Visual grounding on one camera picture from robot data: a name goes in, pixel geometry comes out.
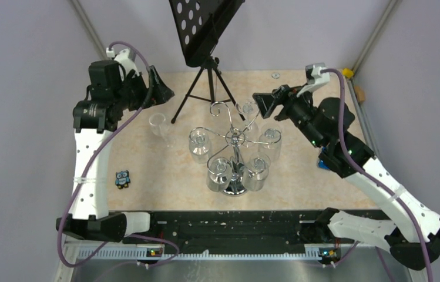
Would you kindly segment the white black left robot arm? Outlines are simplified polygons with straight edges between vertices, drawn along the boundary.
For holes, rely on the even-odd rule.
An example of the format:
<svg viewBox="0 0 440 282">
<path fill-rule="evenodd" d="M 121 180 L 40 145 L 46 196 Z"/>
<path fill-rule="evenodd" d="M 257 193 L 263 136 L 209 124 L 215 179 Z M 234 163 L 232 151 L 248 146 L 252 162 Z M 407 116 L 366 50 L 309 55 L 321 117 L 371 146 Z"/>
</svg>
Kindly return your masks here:
<svg viewBox="0 0 440 282">
<path fill-rule="evenodd" d="M 72 197 L 56 220 L 58 238 L 120 242 L 136 233 L 145 243 L 158 238 L 159 227 L 148 212 L 111 212 L 107 175 L 113 138 L 143 110 L 169 101 L 174 92 L 155 66 L 146 68 L 148 83 L 135 66 L 116 60 L 88 68 L 86 96 L 73 108 L 76 163 Z"/>
</svg>

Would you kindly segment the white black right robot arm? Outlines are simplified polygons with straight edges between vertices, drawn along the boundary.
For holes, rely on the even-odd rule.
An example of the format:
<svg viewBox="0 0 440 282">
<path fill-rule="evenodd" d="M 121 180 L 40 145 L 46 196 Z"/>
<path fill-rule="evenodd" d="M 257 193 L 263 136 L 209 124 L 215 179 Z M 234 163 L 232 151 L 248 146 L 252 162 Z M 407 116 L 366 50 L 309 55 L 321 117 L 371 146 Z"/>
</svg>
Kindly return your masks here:
<svg viewBox="0 0 440 282">
<path fill-rule="evenodd" d="M 282 106 L 275 120 L 291 120 L 313 146 L 321 149 L 323 163 L 359 188 L 387 216 L 373 220 L 327 208 L 315 222 L 319 240 L 331 242 L 336 237 L 360 241 L 389 252 L 412 270 L 423 270 L 440 256 L 440 214 L 409 193 L 375 153 L 348 132 L 355 116 L 345 103 L 329 97 L 315 106 L 311 92 L 297 95 L 297 88 L 287 85 L 270 93 L 255 93 L 253 99 L 263 118 Z"/>
</svg>

